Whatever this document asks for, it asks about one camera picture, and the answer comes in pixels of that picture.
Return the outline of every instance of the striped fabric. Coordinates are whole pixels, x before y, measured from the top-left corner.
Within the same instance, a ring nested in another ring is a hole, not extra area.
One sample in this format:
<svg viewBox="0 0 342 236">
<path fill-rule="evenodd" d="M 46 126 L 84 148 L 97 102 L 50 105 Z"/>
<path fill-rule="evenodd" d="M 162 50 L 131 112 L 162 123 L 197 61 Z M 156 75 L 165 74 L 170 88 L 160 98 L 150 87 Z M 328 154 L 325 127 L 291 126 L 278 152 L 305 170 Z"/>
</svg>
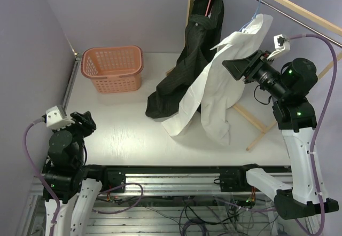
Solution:
<svg viewBox="0 0 342 236">
<path fill-rule="evenodd" d="M 189 86 L 214 58 L 221 38 L 224 7 L 222 0 L 212 0 L 210 18 L 204 16 L 209 0 L 195 0 L 189 23 L 185 29 L 185 47 L 176 67 L 147 99 L 146 116 L 153 119 L 169 117 L 178 106 Z"/>
</svg>

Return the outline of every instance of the white connector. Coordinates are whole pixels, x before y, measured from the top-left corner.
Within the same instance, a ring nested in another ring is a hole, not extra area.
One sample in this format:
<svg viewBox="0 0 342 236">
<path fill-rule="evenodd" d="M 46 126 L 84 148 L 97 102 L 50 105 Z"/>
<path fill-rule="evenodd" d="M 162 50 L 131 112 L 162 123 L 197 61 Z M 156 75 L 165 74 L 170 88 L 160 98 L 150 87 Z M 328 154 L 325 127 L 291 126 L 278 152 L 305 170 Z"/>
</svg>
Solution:
<svg viewBox="0 0 342 236">
<path fill-rule="evenodd" d="M 68 117 L 60 105 L 48 109 L 46 112 L 46 127 L 52 130 L 59 130 L 75 123 Z"/>
<path fill-rule="evenodd" d="M 267 57 L 267 60 L 274 60 L 290 51 L 290 41 L 284 34 L 274 36 L 273 40 L 275 51 Z"/>
</svg>

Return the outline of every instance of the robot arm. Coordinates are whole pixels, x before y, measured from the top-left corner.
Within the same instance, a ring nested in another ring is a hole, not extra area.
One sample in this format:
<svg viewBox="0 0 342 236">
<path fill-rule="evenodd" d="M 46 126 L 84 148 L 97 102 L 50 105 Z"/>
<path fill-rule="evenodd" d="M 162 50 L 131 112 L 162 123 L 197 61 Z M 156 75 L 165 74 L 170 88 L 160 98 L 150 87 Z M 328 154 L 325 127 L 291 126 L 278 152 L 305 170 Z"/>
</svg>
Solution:
<svg viewBox="0 0 342 236">
<path fill-rule="evenodd" d="M 91 209 L 102 188 L 102 183 L 96 180 L 97 178 L 83 178 L 84 138 L 96 130 L 96 125 L 90 112 L 74 112 L 69 117 L 60 106 L 47 110 L 44 118 L 46 126 L 54 133 L 49 140 L 50 162 L 45 166 L 44 179 L 60 202 L 56 222 L 52 224 L 51 217 L 56 211 L 57 204 L 44 189 L 43 197 L 48 218 L 45 236 L 51 235 L 51 228 L 54 236 L 84 235 Z"/>
<path fill-rule="evenodd" d="M 273 114 L 282 131 L 291 161 L 293 185 L 286 185 L 255 166 L 246 172 L 248 184 L 258 188 L 270 197 L 283 219 L 313 216 L 321 213 L 318 195 L 324 201 L 326 213 L 337 211 L 338 202 L 330 199 L 322 181 L 321 169 L 310 144 L 317 126 L 315 111 L 306 99 L 310 89 L 316 84 L 316 67 L 304 58 L 288 62 L 278 72 L 271 66 L 272 60 L 290 48 L 282 35 L 275 37 L 278 50 L 256 51 L 245 59 L 224 61 L 223 66 L 235 80 L 242 77 L 245 83 L 258 82 L 261 90 L 268 91 L 273 100 Z M 311 166 L 314 156 L 316 171 Z M 317 173 L 321 192 L 316 192 L 313 173 Z"/>
</svg>

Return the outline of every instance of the wiring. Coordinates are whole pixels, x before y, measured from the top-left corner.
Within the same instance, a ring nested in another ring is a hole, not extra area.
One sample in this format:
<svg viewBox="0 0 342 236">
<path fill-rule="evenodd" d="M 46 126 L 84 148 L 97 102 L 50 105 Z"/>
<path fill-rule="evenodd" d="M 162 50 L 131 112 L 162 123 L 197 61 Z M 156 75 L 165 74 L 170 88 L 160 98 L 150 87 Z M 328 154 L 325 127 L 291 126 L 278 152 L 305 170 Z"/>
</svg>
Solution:
<svg viewBox="0 0 342 236">
<path fill-rule="evenodd" d="M 182 230 L 184 230 L 184 228 L 182 227 L 181 223 L 179 223 L 176 219 L 174 219 L 174 218 L 172 218 L 172 217 L 170 217 L 170 216 L 164 215 L 162 212 L 160 212 L 160 211 L 158 211 L 158 210 L 156 210 L 156 209 L 153 209 L 153 208 L 150 208 L 150 207 L 144 207 L 144 208 L 147 208 L 147 209 L 149 209 L 149 210 L 152 210 L 152 211 L 158 213 L 159 215 L 161 215 L 161 216 L 163 216 L 163 217 L 165 217 L 165 218 L 168 218 L 168 219 L 171 219 L 171 220 L 175 221 L 175 222 L 182 228 Z"/>
<path fill-rule="evenodd" d="M 273 230 L 274 223 L 275 223 L 275 221 L 272 223 L 272 227 L 271 227 L 271 230 L 269 232 L 269 236 L 272 236 L 272 230 Z"/>
<path fill-rule="evenodd" d="M 207 233 L 209 234 L 209 232 L 208 232 L 207 228 L 205 227 L 205 225 L 204 224 L 198 224 L 197 222 L 198 221 L 196 219 L 192 219 L 192 220 L 187 221 L 184 224 L 184 228 L 181 232 L 181 236 L 185 235 L 187 228 L 191 225 L 197 225 L 198 227 L 200 227 L 200 229 L 202 230 L 202 236 L 207 236 Z"/>
<path fill-rule="evenodd" d="M 263 103 L 263 102 L 261 102 L 261 101 L 259 101 L 258 99 L 257 99 L 257 97 L 255 96 L 255 92 L 257 91 L 257 88 L 260 88 L 260 85 L 257 85 L 256 87 L 255 87 L 255 89 L 254 89 L 254 99 L 258 102 L 258 103 L 260 103 L 260 104 L 263 104 L 263 105 L 269 105 L 270 103 L 271 103 L 271 99 L 272 99 L 272 96 L 270 96 L 269 98 L 268 98 L 268 103 Z"/>
<path fill-rule="evenodd" d="M 45 181 L 44 177 L 41 175 L 39 169 L 37 168 L 37 166 L 35 165 L 35 163 L 33 162 L 33 160 L 30 157 L 30 154 L 28 152 L 27 149 L 27 142 L 26 142 L 26 138 L 28 135 L 29 130 L 36 124 L 40 123 L 40 122 L 44 122 L 44 118 L 40 118 L 37 119 L 35 121 L 33 121 L 24 131 L 24 136 L 22 139 L 22 148 L 24 149 L 24 155 L 26 157 L 26 159 L 28 160 L 28 162 L 30 163 L 30 165 L 33 168 L 34 174 L 35 176 L 39 179 L 39 181 L 41 181 L 42 185 L 45 187 L 45 189 L 49 192 L 49 194 L 51 195 L 51 197 L 55 200 L 56 202 L 56 210 L 53 213 L 52 216 L 52 220 L 51 220 L 51 228 L 50 228 L 50 233 L 49 236 L 53 236 L 53 231 L 55 229 L 55 224 L 56 224 L 56 219 L 57 219 L 57 215 L 59 213 L 59 209 L 60 209 L 60 202 L 58 197 L 56 196 L 56 194 L 54 193 L 54 191 L 51 189 L 50 185 Z"/>
<path fill-rule="evenodd" d="M 226 219 L 224 219 L 224 220 L 222 220 L 222 221 L 220 221 L 219 223 L 216 223 L 216 222 L 208 222 L 208 221 L 205 221 L 205 220 L 203 220 L 202 218 L 200 218 L 196 213 L 195 213 L 195 211 L 193 211 L 193 209 L 189 206 L 189 204 L 188 205 L 186 205 L 185 206 L 185 216 L 187 217 L 187 219 L 188 220 L 191 220 L 189 217 L 188 217 L 188 214 L 186 213 L 186 210 L 187 210 L 187 208 L 189 208 L 191 211 L 192 211 L 192 213 L 197 217 L 197 219 L 199 220 L 199 224 L 209 224 L 209 225 L 218 225 L 218 224 L 230 224 L 230 222 L 226 222 L 225 223 L 225 221 L 227 221 L 227 220 L 229 220 L 229 219 L 232 219 L 232 218 L 234 218 L 234 217 L 237 217 L 237 216 L 239 216 L 240 214 L 237 214 L 236 216 L 232 216 L 232 217 L 228 217 L 228 218 L 226 218 Z"/>
<path fill-rule="evenodd" d="M 222 224 L 222 227 L 224 230 L 226 230 L 227 232 L 229 232 L 228 228 L 225 226 L 225 224 L 221 221 L 220 217 L 215 213 L 215 211 L 211 208 L 211 207 L 207 207 L 207 209 L 210 210 L 210 212 L 217 218 L 217 220 L 219 221 L 220 224 Z"/>
<path fill-rule="evenodd" d="M 219 178 L 216 178 L 216 179 L 214 180 L 214 184 L 216 184 L 216 185 L 221 185 L 221 184 L 220 184 L 220 179 L 219 179 Z"/>
<path fill-rule="evenodd" d="M 244 207 L 241 207 L 239 205 L 236 205 L 234 203 L 231 203 L 227 200 L 224 200 L 224 199 L 221 199 L 221 198 L 215 198 L 216 201 L 220 201 L 220 202 L 223 202 L 223 203 L 226 203 L 228 205 L 231 205 L 231 206 L 234 206 L 234 207 L 237 207 L 238 209 L 242 209 L 244 211 L 249 211 L 249 212 L 259 212 L 259 213 L 266 213 L 266 212 L 270 212 L 270 211 L 276 211 L 275 208 L 269 208 L 269 209 L 251 209 L 251 208 L 244 208 Z"/>
<path fill-rule="evenodd" d="M 313 172 L 315 186 L 316 186 L 316 191 L 317 191 L 317 196 L 318 196 L 318 199 L 320 201 L 320 210 L 321 210 L 320 228 L 318 229 L 318 231 L 316 233 L 310 233 L 299 222 L 299 220 L 296 219 L 296 222 L 299 225 L 299 227 L 307 235 L 318 236 L 318 235 L 321 235 L 321 233 L 323 232 L 323 229 L 324 229 L 325 210 L 324 210 L 324 201 L 323 201 L 320 181 L 318 179 L 318 173 L 317 173 L 317 168 L 316 168 L 316 161 L 315 161 L 315 156 L 314 156 L 315 155 L 314 147 L 315 147 L 316 138 L 317 138 L 318 132 L 320 130 L 320 127 L 322 125 L 322 121 L 323 121 L 324 115 L 325 115 L 325 113 L 327 111 L 328 104 L 329 104 L 329 101 L 330 101 L 330 98 L 331 98 L 331 94 L 332 94 L 332 91 L 333 91 L 333 87 L 334 87 L 334 84 L 335 84 L 335 80 L 336 80 L 336 76 L 337 76 L 337 57 L 336 57 L 335 50 L 333 49 L 331 43 L 328 40 L 326 40 L 324 37 L 321 37 L 321 36 L 318 36 L 318 35 L 314 35 L 314 34 L 303 34 L 303 35 L 296 35 L 296 36 L 290 37 L 289 39 L 290 40 L 294 40 L 294 39 L 298 39 L 298 38 L 302 38 L 302 37 L 314 37 L 314 38 L 318 38 L 318 39 L 324 41 L 327 44 L 327 46 L 329 47 L 329 49 L 330 49 L 330 52 L 331 52 L 331 55 L 332 55 L 332 60 L 333 60 L 333 71 L 332 71 L 332 78 L 331 78 L 330 87 L 329 87 L 329 90 L 328 90 L 327 98 L 325 99 L 325 102 L 324 102 L 324 106 L 323 106 L 320 118 L 319 118 L 318 123 L 317 123 L 316 129 L 315 129 L 314 134 L 312 136 L 312 140 L 311 140 L 311 143 L 310 143 L 310 151 L 309 151 L 310 160 L 311 160 L 311 166 L 312 166 L 312 172 Z"/>
<path fill-rule="evenodd" d="M 130 206 L 130 207 L 128 207 L 128 208 L 125 208 L 125 209 L 123 209 L 123 210 L 114 211 L 114 212 L 103 212 L 103 211 L 98 211 L 98 210 L 94 210 L 94 209 L 93 209 L 92 211 L 93 211 L 93 212 L 96 212 L 96 213 L 99 213 L 99 214 L 115 215 L 115 214 L 119 214 L 119 213 L 128 211 L 129 209 L 134 208 L 135 206 L 137 206 L 137 205 L 139 204 L 139 202 L 141 201 L 141 199 L 143 198 L 143 194 L 144 194 L 144 189 L 143 189 L 142 185 L 141 185 L 141 184 L 138 184 L 138 183 L 126 183 L 126 184 L 122 184 L 122 185 L 119 185 L 119 186 L 117 186 L 117 187 L 114 187 L 114 188 L 111 188 L 111 189 L 109 189 L 109 190 L 106 190 L 106 191 L 104 191 L 104 192 L 100 192 L 99 195 L 100 195 L 100 194 L 105 194 L 105 193 L 107 193 L 107 192 L 115 191 L 115 190 L 117 190 L 117 189 L 126 187 L 126 186 L 128 186 L 128 185 L 137 185 L 137 186 L 139 186 L 140 189 L 141 189 L 141 195 L 139 196 L 139 198 L 136 200 L 136 202 L 135 202 L 132 206 Z"/>
<path fill-rule="evenodd" d="M 136 198 L 138 198 L 138 197 L 134 196 L 134 197 L 129 198 L 128 200 L 122 200 L 122 199 L 116 200 L 116 199 L 114 199 L 113 201 L 111 201 L 111 200 L 104 200 L 104 199 L 97 197 L 96 200 L 107 202 L 107 203 L 116 203 L 117 205 L 122 205 L 122 204 L 129 202 L 129 201 L 136 199 Z"/>
<path fill-rule="evenodd" d="M 254 213 L 251 213 L 250 221 L 248 222 L 248 227 L 246 228 L 247 229 L 247 234 L 248 234 L 248 231 L 254 227 L 254 217 L 253 217 L 253 215 L 254 215 Z"/>
<path fill-rule="evenodd" d="M 279 217 L 279 215 L 277 215 L 276 218 L 274 218 L 274 220 L 272 222 L 269 222 L 267 225 L 265 225 L 265 227 L 262 228 L 261 231 L 256 236 L 259 236 L 260 233 L 262 233 L 262 231 L 265 230 L 266 227 L 269 226 L 271 223 L 274 223 L 278 219 L 278 217 Z"/>
<path fill-rule="evenodd" d="M 181 230 L 181 221 L 182 221 L 182 216 L 183 216 L 183 213 L 184 213 L 184 211 L 186 210 L 186 207 L 188 206 L 190 204 L 190 202 L 188 202 L 188 203 L 186 203 L 185 204 L 185 206 L 184 206 L 184 208 L 183 208 L 183 210 L 182 210 L 182 212 L 181 212 L 181 214 L 180 214 L 180 222 L 178 223 L 178 225 L 179 225 L 179 231 L 180 231 L 180 234 L 182 235 L 182 230 Z"/>
<path fill-rule="evenodd" d="M 83 149 L 84 149 L 84 163 L 83 163 L 83 165 L 85 166 L 87 159 L 88 159 L 88 152 L 87 152 L 86 146 L 84 146 Z"/>
</svg>

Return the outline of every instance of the white lab coat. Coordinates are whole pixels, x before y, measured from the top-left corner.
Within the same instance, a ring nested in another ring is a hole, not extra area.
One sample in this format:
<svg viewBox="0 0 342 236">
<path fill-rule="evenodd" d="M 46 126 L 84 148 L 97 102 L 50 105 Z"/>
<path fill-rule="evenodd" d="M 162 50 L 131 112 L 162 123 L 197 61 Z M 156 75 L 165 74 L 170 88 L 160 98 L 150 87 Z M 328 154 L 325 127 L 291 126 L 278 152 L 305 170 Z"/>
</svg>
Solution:
<svg viewBox="0 0 342 236">
<path fill-rule="evenodd" d="M 226 109 L 240 99 L 244 83 L 234 80 L 222 62 L 252 55 L 259 48 L 272 20 L 269 15 L 258 14 L 242 32 L 230 34 L 213 47 L 219 51 L 187 90 L 178 113 L 162 122 L 170 136 L 184 133 L 201 104 L 201 122 L 209 138 L 222 145 L 229 144 Z"/>
</svg>

